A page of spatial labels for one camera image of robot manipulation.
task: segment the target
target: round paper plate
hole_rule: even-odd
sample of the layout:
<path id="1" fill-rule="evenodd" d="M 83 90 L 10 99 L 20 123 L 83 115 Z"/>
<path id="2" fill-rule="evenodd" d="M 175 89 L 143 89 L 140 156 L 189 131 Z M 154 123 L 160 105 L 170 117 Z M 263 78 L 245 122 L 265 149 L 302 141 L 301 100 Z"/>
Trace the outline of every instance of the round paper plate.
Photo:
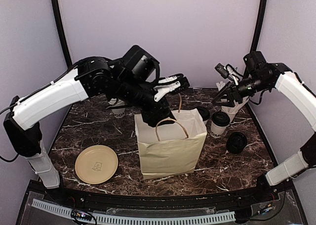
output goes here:
<path id="1" fill-rule="evenodd" d="M 100 184 L 114 175 L 118 164 L 118 157 L 111 148 L 95 145 L 79 154 L 75 170 L 82 181 L 89 184 Z"/>

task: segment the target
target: marble tabletop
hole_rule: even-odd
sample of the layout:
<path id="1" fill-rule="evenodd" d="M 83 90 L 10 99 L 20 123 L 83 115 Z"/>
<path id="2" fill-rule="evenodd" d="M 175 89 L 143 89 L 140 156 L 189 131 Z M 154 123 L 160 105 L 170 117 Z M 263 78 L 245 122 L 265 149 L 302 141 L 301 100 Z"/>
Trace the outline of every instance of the marble tabletop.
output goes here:
<path id="1" fill-rule="evenodd" d="M 182 109 L 204 106 L 210 113 L 219 110 L 211 101 L 214 89 L 189 89 L 181 93 Z M 171 109 L 177 109 L 179 96 L 168 96 Z M 126 109 L 125 117 L 116 119 L 106 110 L 105 96 L 97 96 L 72 106 L 57 135 L 49 156 L 61 172 L 68 188 L 135 196 L 179 196 L 232 191 L 254 187 L 256 178 L 273 168 L 273 163 L 246 108 L 242 108 L 220 139 L 208 133 L 196 169 L 191 174 L 144 180 L 140 170 L 134 114 L 136 108 Z M 248 145 L 240 154 L 226 150 L 232 132 L 242 132 Z M 118 156 L 118 169 L 111 179 L 99 185 L 81 181 L 75 172 L 77 156 L 87 147 L 106 145 Z"/>

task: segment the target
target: logo on plate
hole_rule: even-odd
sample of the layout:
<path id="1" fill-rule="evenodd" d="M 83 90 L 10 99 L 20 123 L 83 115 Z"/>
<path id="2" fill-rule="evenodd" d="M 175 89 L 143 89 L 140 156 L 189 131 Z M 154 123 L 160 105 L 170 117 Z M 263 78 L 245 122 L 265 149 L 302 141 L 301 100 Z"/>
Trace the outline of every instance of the logo on plate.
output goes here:
<path id="1" fill-rule="evenodd" d="M 101 167 L 102 167 L 102 162 L 96 162 L 92 169 L 94 171 L 101 171 Z"/>

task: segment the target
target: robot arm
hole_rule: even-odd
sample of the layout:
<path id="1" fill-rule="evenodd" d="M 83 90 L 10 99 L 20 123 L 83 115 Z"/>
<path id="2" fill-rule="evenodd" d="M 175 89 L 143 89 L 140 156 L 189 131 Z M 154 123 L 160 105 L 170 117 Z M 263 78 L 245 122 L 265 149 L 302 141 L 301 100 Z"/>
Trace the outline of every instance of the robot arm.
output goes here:
<path id="1" fill-rule="evenodd" d="M 156 79 L 146 82 L 154 70 Z M 160 78 L 159 73 L 159 62 L 136 45 L 113 61 L 85 58 L 40 91 L 13 98 L 4 128 L 15 151 L 28 160 L 45 187 L 59 188 L 60 178 L 44 149 L 39 121 L 72 103 L 105 94 L 108 100 L 117 98 L 140 108 L 143 121 L 155 127 L 162 119 L 174 118 L 165 95 L 190 86 L 182 74 Z"/>
<path id="2" fill-rule="evenodd" d="M 233 107 L 234 101 L 241 102 L 243 97 L 253 96 L 256 92 L 276 88 L 284 94 L 304 115 L 312 129 L 316 131 L 316 96 L 304 85 L 296 73 L 283 63 L 267 63 L 260 51 L 251 52 L 244 57 L 246 68 L 251 77 L 236 83 L 228 82 L 214 98 L 216 105 Z M 221 64 L 216 70 L 227 78 Z M 270 187 L 304 172 L 316 165 L 316 133 L 286 161 L 258 178 L 257 183 L 267 183 Z"/>

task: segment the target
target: open bag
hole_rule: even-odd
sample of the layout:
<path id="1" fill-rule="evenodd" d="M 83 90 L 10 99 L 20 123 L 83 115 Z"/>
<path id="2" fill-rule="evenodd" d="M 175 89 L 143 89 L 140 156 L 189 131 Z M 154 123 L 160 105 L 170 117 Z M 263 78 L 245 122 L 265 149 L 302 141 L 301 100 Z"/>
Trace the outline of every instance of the open bag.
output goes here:
<path id="1" fill-rule="evenodd" d="M 207 135 L 197 109 L 172 111 L 174 124 L 152 128 L 135 115 L 135 132 L 144 179 L 194 172 Z"/>

